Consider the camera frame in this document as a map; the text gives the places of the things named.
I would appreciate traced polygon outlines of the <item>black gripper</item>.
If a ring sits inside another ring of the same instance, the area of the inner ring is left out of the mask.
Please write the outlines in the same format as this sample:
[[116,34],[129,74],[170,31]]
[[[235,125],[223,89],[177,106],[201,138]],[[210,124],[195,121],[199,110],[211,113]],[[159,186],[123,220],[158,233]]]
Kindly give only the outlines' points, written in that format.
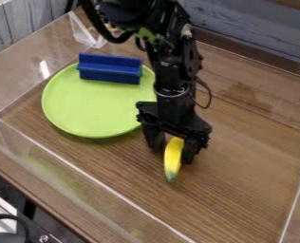
[[194,97],[190,91],[179,97],[158,97],[155,102],[137,102],[137,117],[149,148],[154,152],[163,150],[165,133],[185,139],[182,164],[191,164],[201,149],[209,147],[213,131],[194,111]]

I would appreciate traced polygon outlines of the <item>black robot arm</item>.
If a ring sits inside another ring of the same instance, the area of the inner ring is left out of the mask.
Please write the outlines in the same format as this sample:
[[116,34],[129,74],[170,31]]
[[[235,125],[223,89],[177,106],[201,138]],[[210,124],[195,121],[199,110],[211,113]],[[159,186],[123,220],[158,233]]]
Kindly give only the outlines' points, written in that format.
[[182,140],[181,161],[209,146],[213,127],[194,107],[195,87],[203,56],[197,48],[195,31],[178,0],[80,0],[92,26],[112,44],[135,40],[147,54],[155,72],[153,102],[138,102],[138,122],[149,147],[162,149],[167,134]]

